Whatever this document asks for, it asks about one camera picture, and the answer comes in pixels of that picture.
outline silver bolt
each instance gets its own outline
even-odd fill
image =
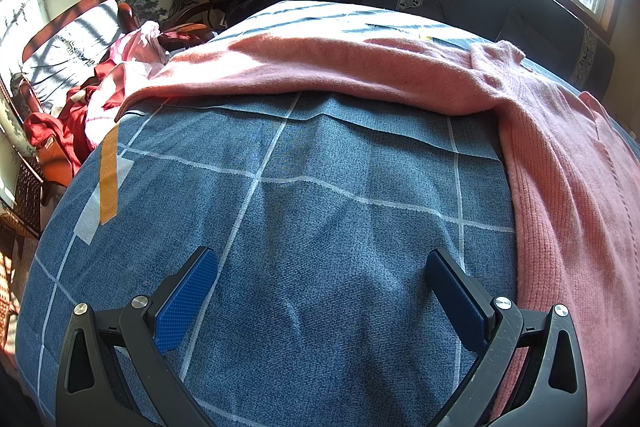
[[[569,310],[564,304],[556,304],[554,306],[554,311],[561,317],[566,317],[569,314]]]
[[[84,302],[81,302],[80,304],[77,304],[76,307],[74,308],[74,313],[76,315],[82,315],[86,313],[88,308],[89,306],[87,306]]]
[[[133,297],[133,300],[131,301],[131,305],[135,309],[144,308],[147,304],[149,304],[149,299],[147,299],[146,296],[144,295],[138,295],[137,297]]]
[[[507,297],[496,297],[494,302],[501,310],[508,310],[511,308],[511,301]]]

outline yellow tape strip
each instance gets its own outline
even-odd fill
[[[100,224],[104,225],[118,213],[118,175],[116,153],[118,152],[118,126],[109,131],[102,140],[100,156]]]

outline blue gripper pad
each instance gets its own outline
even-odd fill
[[[156,315],[154,340],[160,353],[180,345],[217,274],[218,257],[207,248]]]
[[[488,346],[486,321],[465,284],[447,266],[437,250],[429,253],[425,268],[427,281],[462,345],[474,353],[483,353]]]

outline pink sweater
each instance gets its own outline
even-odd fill
[[[574,96],[523,58],[508,42],[467,52],[405,39],[239,37],[178,54],[146,86],[127,87],[119,114],[147,96],[310,89],[452,116],[494,110],[516,221],[518,306],[569,307],[597,426],[640,369],[640,164],[591,95]]]

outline blue tablecloth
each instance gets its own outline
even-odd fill
[[[345,33],[478,39],[417,16],[299,2],[217,38],[332,18]],[[426,285],[427,253],[446,248],[491,295],[515,297],[491,114],[318,92],[146,100],[120,122],[118,155],[117,216],[95,233],[81,226],[98,149],[46,228],[21,303],[17,362],[50,421],[73,306],[152,293],[200,245],[218,254],[218,278],[167,359],[220,426],[424,425],[474,360]],[[140,409],[159,421],[118,356]]]

